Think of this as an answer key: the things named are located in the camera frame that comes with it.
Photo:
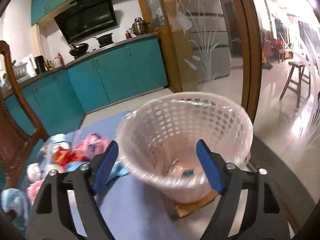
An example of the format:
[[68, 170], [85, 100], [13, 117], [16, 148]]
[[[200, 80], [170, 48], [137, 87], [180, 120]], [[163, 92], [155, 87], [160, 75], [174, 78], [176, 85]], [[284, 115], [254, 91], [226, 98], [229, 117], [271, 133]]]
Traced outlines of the teal lower kitchen cabinets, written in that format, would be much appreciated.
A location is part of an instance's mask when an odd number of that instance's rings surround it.
[[22, 93], [49, 135], [69, 133], [84, 116], [168, 85], [156, 36], [101, 48], [33, 78]]

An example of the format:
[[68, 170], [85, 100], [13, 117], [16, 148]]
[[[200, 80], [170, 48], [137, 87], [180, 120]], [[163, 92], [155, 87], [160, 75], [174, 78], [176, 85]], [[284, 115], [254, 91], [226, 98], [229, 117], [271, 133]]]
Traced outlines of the black cooking pot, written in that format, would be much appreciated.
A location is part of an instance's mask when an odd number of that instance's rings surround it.
[[113, 44], [112, 35], [113, 33], [109, 33], [109, 34], [105, 34], [100, 37], [94, 37], [94, 38], [98, 41], [99, 47], [101, 48], [101, 47]]

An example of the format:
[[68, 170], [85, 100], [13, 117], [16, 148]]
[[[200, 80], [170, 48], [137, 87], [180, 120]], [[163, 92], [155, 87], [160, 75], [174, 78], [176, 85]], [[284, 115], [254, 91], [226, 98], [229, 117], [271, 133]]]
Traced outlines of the pink wrapper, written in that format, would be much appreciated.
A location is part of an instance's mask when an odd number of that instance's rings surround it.
[[110, 141], [98, 133], [89, 133], [74, 149], [83, 159], [92, 160], [96, 155], [106, 151]]

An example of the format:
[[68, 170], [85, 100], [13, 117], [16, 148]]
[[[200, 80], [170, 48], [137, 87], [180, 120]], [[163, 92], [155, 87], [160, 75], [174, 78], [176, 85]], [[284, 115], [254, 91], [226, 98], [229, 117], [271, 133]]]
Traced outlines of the white dish rack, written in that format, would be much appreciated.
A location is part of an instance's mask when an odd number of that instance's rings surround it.
[[27, 63], [20, 63], [19, 65], [13, 66], [13, 71], [16, 77], [16, 80], [29, 77], [27, 72]]

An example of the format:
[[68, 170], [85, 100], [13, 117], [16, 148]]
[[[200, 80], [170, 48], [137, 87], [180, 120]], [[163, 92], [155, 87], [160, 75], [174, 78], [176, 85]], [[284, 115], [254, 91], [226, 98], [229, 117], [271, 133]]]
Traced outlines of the pink plastic trash basket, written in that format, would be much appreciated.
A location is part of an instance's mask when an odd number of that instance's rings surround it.
[[116, 133], [119, 159], [129, 173], [178, 203], [196, 202], [211, 191], [196, 155], [199, 140], [242, 167], [250, 158], [253, 125], [246, 111], [224, 96], [181, 92], [128, 113]]

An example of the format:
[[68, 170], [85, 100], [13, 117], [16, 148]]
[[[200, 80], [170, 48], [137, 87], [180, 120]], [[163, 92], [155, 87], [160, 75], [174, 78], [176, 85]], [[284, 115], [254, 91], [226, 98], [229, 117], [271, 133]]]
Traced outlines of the etched glass sliding door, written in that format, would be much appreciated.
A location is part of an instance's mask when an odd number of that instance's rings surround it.
[[253, 0], [159, 1], [170, 88], [223, 95], [254, 119], [262, 70]]

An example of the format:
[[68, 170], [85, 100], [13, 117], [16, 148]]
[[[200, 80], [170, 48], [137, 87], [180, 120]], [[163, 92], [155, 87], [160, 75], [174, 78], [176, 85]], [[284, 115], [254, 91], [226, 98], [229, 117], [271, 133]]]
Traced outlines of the black wok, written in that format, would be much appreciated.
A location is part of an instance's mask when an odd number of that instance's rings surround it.
[[89, 48], [89, 44], [87, 43], [80, 43], [80, 44], [71, 43], [70, 46], [71, 46], [71, 49], [69, 53], [73, 57], [80, 57], [86, 54]]

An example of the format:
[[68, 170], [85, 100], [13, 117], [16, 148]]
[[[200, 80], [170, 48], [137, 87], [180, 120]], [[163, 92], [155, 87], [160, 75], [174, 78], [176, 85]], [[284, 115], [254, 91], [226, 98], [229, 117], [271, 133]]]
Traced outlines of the steel stock pot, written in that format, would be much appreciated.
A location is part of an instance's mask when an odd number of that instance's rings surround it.
[[131, 33], [134, 35], [144, 35], [148, 33], [148, 25], [150, 23], [143, 20], [141, 17], [135, 18], [132, 27], [130, 28]]

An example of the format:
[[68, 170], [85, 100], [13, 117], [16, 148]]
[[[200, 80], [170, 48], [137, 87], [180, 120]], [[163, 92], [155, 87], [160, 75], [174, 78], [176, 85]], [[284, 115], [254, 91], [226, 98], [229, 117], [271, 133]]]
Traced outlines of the blue table cloth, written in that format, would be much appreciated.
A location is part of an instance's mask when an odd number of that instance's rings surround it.
[[[68, 133], [66, 139], [79, 143], [95, 132], [113, 140], [127, 113], [129, 111], [118, 113]], [[111, 180], [95, 200], [115, 239], [188, 239], [169, 218], [160, 192], [130, 174]], [[76, 203], [71, 204], [71, 213], [76, 232], [86, 237]]]

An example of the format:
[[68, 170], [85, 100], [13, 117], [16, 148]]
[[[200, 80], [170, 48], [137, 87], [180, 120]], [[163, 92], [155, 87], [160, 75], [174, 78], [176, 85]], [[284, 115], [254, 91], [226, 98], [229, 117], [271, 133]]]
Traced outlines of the wooden stool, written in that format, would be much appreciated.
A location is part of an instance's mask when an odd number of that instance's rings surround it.
[[[281, 91], [279, 100], [282, 100], [283, 97], [285, 96], [285, 93], [287, 90], [290, 90], [294, 92], [297, 96], [296, 100], [296, 110], [299, 110], [300, 108], [300, 103], [302, 99], [308, 99], [310, 98], [311, 95], [311, 75], [310, 73], [306, 75], [304, 73], [305, 71], [305, 64], [303, 62], [296, 62], [296, 61], [290, 61], [289, 66], [291, 67], [289, 75], [287, 77], [287, 80], [285, 82], [284, 88]], [[297, 80], [293, 78], [293, 74], [295, 70], [298, 71], [298, 77]], [[306, 98], [302, 97], [302, 84], [305, 83], [308, 87], [308, 95]]]

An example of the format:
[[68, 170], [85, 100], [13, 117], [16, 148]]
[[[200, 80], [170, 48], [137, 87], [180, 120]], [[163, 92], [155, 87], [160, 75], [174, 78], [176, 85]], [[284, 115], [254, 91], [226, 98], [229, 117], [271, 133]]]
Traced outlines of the brown sauce bottle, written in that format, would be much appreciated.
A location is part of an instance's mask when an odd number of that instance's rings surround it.
[[65, 66], [65, 63], [64, 63], [64, 60], [63, 60], [63, 57], [60, 53], [57, 54], [57, 58], [60, 60], [60, 63], [61, 63], [61, 66]]

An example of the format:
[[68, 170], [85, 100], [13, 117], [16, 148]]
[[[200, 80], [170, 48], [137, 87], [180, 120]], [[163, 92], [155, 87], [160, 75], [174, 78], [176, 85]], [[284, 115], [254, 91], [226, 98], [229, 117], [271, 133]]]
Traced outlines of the red snack wrapper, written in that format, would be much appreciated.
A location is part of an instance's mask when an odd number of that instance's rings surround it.
[[65, 167], [68, 163], [76, 161], [88, 161], [88, 158], [79, 150], [69, 150], [60, 146], [54, 153], [53, 159], [57, 164], [63, 167]]

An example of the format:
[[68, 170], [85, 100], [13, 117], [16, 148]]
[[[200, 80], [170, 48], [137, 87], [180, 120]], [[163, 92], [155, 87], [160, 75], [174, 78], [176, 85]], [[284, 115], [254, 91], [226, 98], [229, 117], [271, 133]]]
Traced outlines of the clear blue plastic bag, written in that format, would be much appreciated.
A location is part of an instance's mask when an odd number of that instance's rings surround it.
[[66, 135], [62, 133], [51, 136], [41, 147], [40, 152], [42, 154], [52, 155], [55, 154], [60, 147], [65, 150], [69, 150], [71, 148]]

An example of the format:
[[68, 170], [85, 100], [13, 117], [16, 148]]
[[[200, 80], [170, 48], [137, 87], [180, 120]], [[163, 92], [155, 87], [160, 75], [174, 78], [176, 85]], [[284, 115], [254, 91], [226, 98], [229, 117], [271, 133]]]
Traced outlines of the black range hood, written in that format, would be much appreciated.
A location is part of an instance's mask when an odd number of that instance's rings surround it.
[[68, 44], [118, 25], [112, 0], [79, 0], [54, 20]]

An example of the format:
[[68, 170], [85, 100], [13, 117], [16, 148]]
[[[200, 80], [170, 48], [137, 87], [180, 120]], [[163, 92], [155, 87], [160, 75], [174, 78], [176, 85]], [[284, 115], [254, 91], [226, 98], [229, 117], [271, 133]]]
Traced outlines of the small red canister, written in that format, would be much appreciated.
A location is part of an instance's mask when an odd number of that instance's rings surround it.
[[125, 36], [126, 36], [126, 39], [132, 38], [132, 35], [128, 30], [125, 32]]

